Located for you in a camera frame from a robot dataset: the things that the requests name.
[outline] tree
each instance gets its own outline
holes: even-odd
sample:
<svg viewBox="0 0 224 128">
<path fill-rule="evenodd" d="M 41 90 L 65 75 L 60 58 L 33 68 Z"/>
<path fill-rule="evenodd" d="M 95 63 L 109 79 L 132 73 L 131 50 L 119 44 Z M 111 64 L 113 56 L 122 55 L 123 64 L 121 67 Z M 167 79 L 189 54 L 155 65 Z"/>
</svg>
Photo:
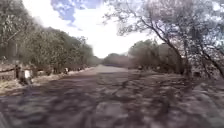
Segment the tree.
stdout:
<svg viewBox="0 0 224 128">
<path fill-rule="evenodd" d="M 179 74 L 184 73 L 184 66 L 182 57 L 177 48 L 171 43 L 173 37 L 171 33 L 172 25 L 163 23 L 159 17 L 159 8 L 154 7 L 152 1 L 110 1 L 114 11 L 107 13 L 107 19 L 116 17 L 119 21 L 120 29 L 119 34 L 123 35 L 130 32 L 147 32 L 155 33 L 164 43 L 169 45 L 170 48 L 176 53 L 177 63 L 175 72 Z"/>
<path fill-rule="evenodd" d="M 24 38 L 32 20 L 21 0 L 0 2 L 0 56 L 16 58 L 16 45 Z"/>
<path fill-rule="evenodd" d="M 91 66 L 97 66 L 97 65 L 101 64 L 101 61 L 102 60 L 100 58 L 93 56 L 91 58 Z"/>
<path fill-rule="evenodd" d="M 156 41 L 146 40 L 135 43 L 129 50 L 135 67 L 151 68 L 162 72 L 175 72 L 177 56 L 166 44 L 158 45 Z"/>
<path fill-rule="evenodd" d="M 129 66 L 129 58 L 125 55 L 111 53 L 102 60 L 102 64 L 106 66 L 127 68 Z"/>
<path fill-rule="evenodd" d="M 45 70 L 60 73 L 64 68 L 89 65 L 92 49 L 89 45 L 52 28 L 37 28 L 19 45 L 19 59 Z"/>
<path fill-rule="evenodd" d="M 148 0 L 138 1 L 138 4 L 136 1 L 109 1 L 114 12 L 106 14 L 106 17 L 118 19 L 120 34 L 136 31 L 155 33 L 178 56 L 176 73 L 183 74 L 184 68 L 189 69 L 196 62 L 207 72 L 210 65 L 203 60 L 208 60 L 224 77 L 215 57 L 217 42 L 223 38 L 224 15 L 221 10 L 214 10 L 213 2 L 215 0 Z M 183 55 L 175 47 L 176 42 L 181 43 L 188 66 L 184 66 Z"/>
</svg>

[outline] paved road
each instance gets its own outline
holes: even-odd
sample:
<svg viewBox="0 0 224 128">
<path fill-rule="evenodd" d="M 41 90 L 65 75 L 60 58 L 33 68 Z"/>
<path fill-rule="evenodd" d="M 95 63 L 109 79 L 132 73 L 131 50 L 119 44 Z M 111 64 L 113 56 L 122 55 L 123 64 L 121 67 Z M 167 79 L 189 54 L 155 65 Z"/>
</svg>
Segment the paved road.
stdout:
<svg viewBox="0 0 224 128">
<path fill-rule="evenodd" d="M 0 100 L 16 128 L 223 128 L 224 88 L 196 85 L 98 66 Z"/>
</svg>

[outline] road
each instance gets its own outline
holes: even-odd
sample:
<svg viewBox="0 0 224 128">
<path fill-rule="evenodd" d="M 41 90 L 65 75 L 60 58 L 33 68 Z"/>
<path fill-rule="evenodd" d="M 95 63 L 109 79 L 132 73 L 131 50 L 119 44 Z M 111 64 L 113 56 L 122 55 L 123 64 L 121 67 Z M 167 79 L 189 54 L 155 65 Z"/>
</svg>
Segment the road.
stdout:
<svg viewBox="0 0 224 128">
<path fill-rule="evenodd" d="M 98 66 L 0 100 L 16 128 L 222 128 L 224 88 L 209 87 L 178 75 Z"/>
</svg>

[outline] tree trunk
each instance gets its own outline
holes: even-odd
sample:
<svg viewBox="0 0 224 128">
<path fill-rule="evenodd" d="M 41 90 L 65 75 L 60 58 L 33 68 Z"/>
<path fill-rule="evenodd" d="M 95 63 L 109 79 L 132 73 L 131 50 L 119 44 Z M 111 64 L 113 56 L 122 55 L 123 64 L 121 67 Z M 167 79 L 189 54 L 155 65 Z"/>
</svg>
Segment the tree trunk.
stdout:
<svg viewBox="0 0 224 128">
<path fill-rule="evenodd" d="M 20 72 L 20 67 L 18 65 L 15 65 L 15 78 L 19 79 L 19 72 Z"/>
<path fill-rule="evenodd" d="M 178 51 L 177 48 L 173 46 L 173 44 L 170 43 L 170 41 L 167 41 L 166 43 L 174 50 L 177 56 L 177 65 L 175 73 L 183 75 L 184 74 L 183 58 L 181 57 L 180 52 Z"/>
<path fill-rule="evenodd" d="M 207 70 L 207 67 L 206 67 L 206 64 L 204 62 L 204 59 L 205 59 L 205 57 L 204 57 L 204 55 L 202 55 L 202 57 L 201 57 L 201 63 L 202 63 L 202 66 L 204 68 L 204 72 L 208 76 L 208 78 L 211 78 L 211 74 Z"/>
<path fill-rule="evenodd" d="M 204 50 L 203 50 L 203 54 L 207 57 L 207 59 L 209 61 L 212 62 L 212 64 L 219 70 L 219 73 L 221 75 L 221 77 L 224 79 L 224 72 L 223 72 L 223 69 L 222 67 L 215 61 L 213 60 Z"/>
<path fill-rule="evenodd" d="M 185 56 L 185 71 L 186 71 L 186 76 L 190 77 L 190 74 L 191 74 L 191 66 L 190 66 L 190 63 L 189 63 L 189 58 L 188 58 L 188 53 L 187 53 L 187 41 L 184 40 L 184 56 Z"/>
</svg>

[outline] cloudy sky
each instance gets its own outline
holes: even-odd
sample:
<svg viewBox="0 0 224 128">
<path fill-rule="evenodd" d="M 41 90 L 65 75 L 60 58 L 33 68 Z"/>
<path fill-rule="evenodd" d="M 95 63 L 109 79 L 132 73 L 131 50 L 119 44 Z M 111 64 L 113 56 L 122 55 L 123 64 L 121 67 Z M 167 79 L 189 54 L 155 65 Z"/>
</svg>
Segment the cloudy sky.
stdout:
<svg viewBox="0 0 224 128">
<path fill-rule="evenodd" d="M 85 36 L 96 56 L 125 53 L 137 41 L 147 39 L 135 33 L 117 36 L 117 23 L 103 25 L 108 7 L 102 0 L 23 0 L 26 9 L 44 27 L 53 27 L 71 36 Z"/>
</svg>

